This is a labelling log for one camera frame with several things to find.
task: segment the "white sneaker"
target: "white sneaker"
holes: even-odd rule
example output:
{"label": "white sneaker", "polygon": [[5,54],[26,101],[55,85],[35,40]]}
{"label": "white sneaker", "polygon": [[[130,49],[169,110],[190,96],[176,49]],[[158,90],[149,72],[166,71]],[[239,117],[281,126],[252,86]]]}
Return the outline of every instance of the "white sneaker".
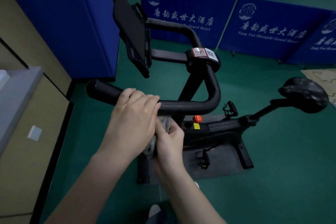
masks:
{"label": "white sneaker", "polygon": [[152,205],[151,208],[149,209],[148,218],[154,216],[155,214],[157,214],[160,211],[161,211],[160,206],[158,206],[158,205]]}

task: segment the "exercise bike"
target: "exercise bike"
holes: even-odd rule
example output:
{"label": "exercise bike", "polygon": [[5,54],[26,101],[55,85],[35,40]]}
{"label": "exercise bike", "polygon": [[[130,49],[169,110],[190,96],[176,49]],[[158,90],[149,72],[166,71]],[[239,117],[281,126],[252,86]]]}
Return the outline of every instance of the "exercise bike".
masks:
{"label": "exercise bike", "polygon": [[[221,67],[219,57],[202,47],[196,33],[189,27],[173,22],[147,18],[139,3],[130,5],[127,0],[113,0],[113,18],[120,29],[120,38],[126,44],[129,60],[145,78],[149,78],[152,60],[182,63],[190,76],[177,101],[160,100],[159,116],[171,116],[184,131],[183,150],[201,149],[196,153],[197,164],[207,169],[210,159],[207,152],[223,144],[233,145],[244,169],[253,168],[253,163],[242,141],[243,132],[255,126],[259,119],[279,107],[296,107],[306,113],[322,111],[328,104],[328,95],[317,83],[307,78],[291,78],[279,89],[285,97],[274,99],[270,105],[253,115],[239,118],[233,102],[229,101],[223,115],[205,115],[217,108],[221,91],[215,73]],[[185,53],[152,49],[150,29],[160,29],[185,35],[192,48]],[[192,101],[202,82],[205,82],[209,97],[206,101]],[[122,89],[98,79],[86,85],[89,97],[115,105]],[[148,158],[138,157],[138,183],[149,183]]]}

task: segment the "hand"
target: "hand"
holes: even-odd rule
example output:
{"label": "hand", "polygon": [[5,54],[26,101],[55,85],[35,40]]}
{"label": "hand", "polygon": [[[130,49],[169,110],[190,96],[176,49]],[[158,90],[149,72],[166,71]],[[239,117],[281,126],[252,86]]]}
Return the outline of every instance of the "hand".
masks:
{"label": "hand", "polygon": [[175,172],[185,171],[182,158],[183,130],[172,120],[169,133],[167,133],[161,122],[157,119],[155,133],[157,135],[155,171],[159,178],[162,175],[171,176]]}
{"label": "hand", "polygon": [[145,95],[135,89],[121,93],[97,152],[107,161],[113,158],[129,165],[149,143],[161,103],[159,96]]}

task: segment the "blue partition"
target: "blue partition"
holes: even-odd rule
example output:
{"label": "blue partition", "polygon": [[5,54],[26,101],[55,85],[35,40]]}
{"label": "blue partition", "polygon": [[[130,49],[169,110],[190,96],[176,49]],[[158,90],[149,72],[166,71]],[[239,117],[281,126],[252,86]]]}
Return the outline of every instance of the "blue partition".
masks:
{"label": "blue partition", "polygon": [[112,0],[16,0],[71,78],[114,77]]}
{"label": "blue partition", "polygon": [[[149,18],[185,24],[206,47],[216,48],[236,0],[141,0]],[[183,35],[151,30],[153,39],[190,43]]]}
{"label": "blue partition", "polygon": [[290,64],[336,64],[336,12],[291,56]]}
{"label": "blue partition", "polygon": [[238,0],[220,49],[285,60],[331,11],[266,0]]}

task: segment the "red knob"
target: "red knob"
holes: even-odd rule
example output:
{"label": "red knob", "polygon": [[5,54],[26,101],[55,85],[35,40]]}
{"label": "red knob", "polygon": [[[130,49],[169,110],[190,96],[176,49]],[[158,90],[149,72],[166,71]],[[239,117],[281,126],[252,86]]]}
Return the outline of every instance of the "red knob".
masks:
{"label": "red knob", "polygon": [[202,122],[202,116],[200,115],[195,115],[193,118],[192,118],[192,121],[194,123],[201,123]]}

